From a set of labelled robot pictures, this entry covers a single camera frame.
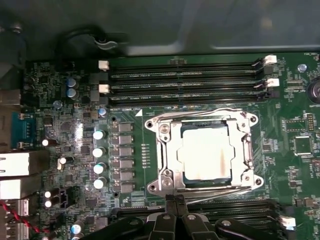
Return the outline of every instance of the solid capacitor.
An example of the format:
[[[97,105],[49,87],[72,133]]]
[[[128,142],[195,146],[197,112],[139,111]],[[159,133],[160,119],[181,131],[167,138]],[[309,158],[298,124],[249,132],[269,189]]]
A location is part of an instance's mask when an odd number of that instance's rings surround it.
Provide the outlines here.
[[[77,220],[74,222],[74,224],[71,226],[71,233],[73,234],[79,234],[81,233],[81,231],[85,228],[85,224],[80,221]]]
[[[72,77],[69,77],[67,80],[66,80],[66,85],[69,87],[69,88],[77,88],[78,87],[78,83],[77,81],[72,78]]]
[[[92,155],[95,157],[95,158],[100,158],[102,157],[104,154],[106,153],[106,149],[102,146],[98,147],[98,148],[95,148],[93,149],[92,151]]]
[[[93,133],[93,138],[95,140],[101,140],[101,139],[105,138],[105,136],[106,136],[106,133],[103,130],[97,130]]]
[[[107,110],[103,107],[99,108],[98,114],[102,117],[104,117],[107,114]]]
[[[51,197],[54,197],[60,193],[60,188],[59,187],[54,187],[53,189],[46,191],[44,193],[44,197],[49,199]]]
[[[55,147],[55,146],[58,145],[58,142],[57,142],[57,140],[55,140],[55,139],[44,139],[44,140],[42,141],[42,145],[43,145],[44,147]]]
[[[95,174],[102,174],[107,168],[107,165],[104,162],[99,162],[93,167],[93,172]]]
[[[69,88],[66,91],[66,96],[71,98],[72,100],[75,100],[79,97],[79,92],[73,88]]]
[[[44,205],[46,208],[51,208],[52,206],[58,204],[60,202],[60,197],[54,196],[50,200],[45,201]]]
[[[93,182],[93,186],[95,189],[102,189],[107,184],[107,179],[103,176],[99,177]]]
[[[65,156],[59,158],[59,163],[64,164],[72,164],[74,162],[74,158],[72,156]]]

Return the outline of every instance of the integrated circuit chip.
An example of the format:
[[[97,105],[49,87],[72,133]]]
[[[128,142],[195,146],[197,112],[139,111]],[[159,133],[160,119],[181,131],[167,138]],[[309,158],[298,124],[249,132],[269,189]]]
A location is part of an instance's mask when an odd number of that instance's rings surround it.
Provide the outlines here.
[[[95,224],[95,217],[94,216],[87,216],[86,219],[85,219],[85,222],[88,225]]]
[[[73,182],[74,181],[74,176],[73,175],[66,175],[65,176],[65,181],[66,182]]]
[[[71,151],[71,147],[70,146],[64,146],[63,147],[63,152],[70,152]]]
[[[287,132],[300,132],[306,130],[305,120],[286,120],[285,129]]]
[[[89,154],[89,153],[90,153],[89,146],[81,146],[80,152],[81,152],[82,154]]]
[[[85,200],[85,205],[91,209],[95,208],[97,206],[97,199],[92,198],[92,199],[86,199]]]
[[[298,208],[303,206],[303,202],[302,202],[302,200],[300,198],[297,198],[295,200],[295,206],[298,207]]]
[[[297,156],[312,154],[310,136],[296,136],[294,138],[294,149],[294,154]]]
[[[70,131],[71,123],[70,122],[64,122],[61,124],[60,129],[61,131]]]
[[[307,207],[307,208],[313,208],[314,207],[314,200],[312,198],[306,198],[304,199],[304,205]]]
[[[51,116],[45,116],[43,118],[43,124],[46,127],[52,126],[54,124],[54,119]]]
[[[90,91],[90,101],[91,102],[99,102],[100,94],[98,90]]]
[[[82,114],[82,116],[83,116],[84,118],[90,118],[90,117],[91,117],[91,113],[90,113],[90,112],[84,112],[84,113]]]

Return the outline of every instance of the screw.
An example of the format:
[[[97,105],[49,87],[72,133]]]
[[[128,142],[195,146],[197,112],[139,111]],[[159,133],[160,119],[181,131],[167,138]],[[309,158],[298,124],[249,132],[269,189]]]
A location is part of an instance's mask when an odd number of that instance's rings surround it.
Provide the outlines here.
[[[260,178],[258,178],[257,180],[255,180],[255,184],[257,184],[257,185],[260,185],[260,184],[262,184],[262,181],[261,181],[261,179],[260,179]]]
[[[298,65],[298,71],[300,73],[304,73],[307,70],[307,68],[308,68],[307,65],[305,65],[304,63]]]
[[[257,120],[257,119],[256,119],[256,117],[255,117],[255,116],[252,116],[252,117],[250,118],[250,121],[251,121],[251,122],[253,122],[253,123],[255,123],[255,122],[256,122],[256,120]]]
[[[160,132],[162,134],[167,134],[169,132],[169,130],[170,130],[170,126],[168,124],[162,124],[160,126]]]
[[[188,215],[187,218],[189,220],[195,220],[196,219],[196,216],[195,215]]]
[[[165,186],[170,186],[171,185],[171,182],[169,181],[169,180],[164,180],[163,181],[163,185],[165,185]]]
[[[229,222],[228,220],[223,220],[222,221],[222,225],[226,226],[226,227],[229,227],[229,226],[231,226],[231,222]]]
[[[130,225],[137,225],[138,224],[138,221],[137,220],[133,220],[130,222]]]

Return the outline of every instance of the ram slot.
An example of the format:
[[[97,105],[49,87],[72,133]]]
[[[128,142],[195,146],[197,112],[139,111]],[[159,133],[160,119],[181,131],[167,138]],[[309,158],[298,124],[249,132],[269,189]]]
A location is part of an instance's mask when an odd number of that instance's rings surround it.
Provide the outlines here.
[[[256,84],[221,84],[221,85],[195,85],[195,86],[165,86],[141,88],[112,88],[113,96],[141,96],[154,94],[198,94],[198,93],[228,93],[256,91]]]
[[[225,73],[217,72],[215,74],[204,74],[202,72],[192,72],[190,75],[177,74],[176,72],[162,75],[134,75],[132,77],[114,78],[111,77],[113,84],[173,84],[190,82],[212,82],[212,81],[255,81],[257,76],[252,72],[245,73]]]
[[[112,73],[117,74],[134,74],[143,72],[169,72],[169,71],[203,71],[203,70],[218,70],[227,69],[253,70],[251,62],[239,63],[208,63],[208,64],[182,64],[182,65],[146,65],[146,66],[127,66],[127,67],[112,67]]]
[[[263,101],[266,94],[244,94],[244,95],[224,95],[224,96],[172,96],[171,98],[152,98],[146,96],[145,99],[112,99],[109,102],[111,108],[119,107],[147,107],[147,106],[168,106],[168,105],[197,105],[197,104],[219,104],[219,103],[239,103]]]

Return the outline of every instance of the silver metal plate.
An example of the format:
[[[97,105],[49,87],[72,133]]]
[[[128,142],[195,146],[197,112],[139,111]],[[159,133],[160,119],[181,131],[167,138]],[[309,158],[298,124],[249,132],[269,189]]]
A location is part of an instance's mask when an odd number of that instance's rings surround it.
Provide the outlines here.
[[[147,120],[144,126],[155,133],[158,165],[158,178],[147,190],[162,197],[207,198],[262,186],[264,180],[254,174],[251,143],[257,123],[256,115],[239,108],[168,112]],[[190,187],[187,181],[209,184]]]

